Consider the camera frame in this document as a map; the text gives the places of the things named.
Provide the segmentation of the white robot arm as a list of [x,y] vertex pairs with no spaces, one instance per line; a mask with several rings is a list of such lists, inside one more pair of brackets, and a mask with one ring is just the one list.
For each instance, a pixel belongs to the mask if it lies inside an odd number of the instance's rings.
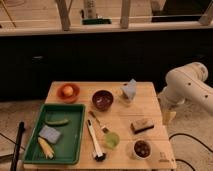
[[157,95],[164,125],[174,119],[175,108],[186,100],[193,101],[213,115],[213,87],[205,84],[207,78],[208,69],[200,62],[174,68],[166,74],[166,86]]

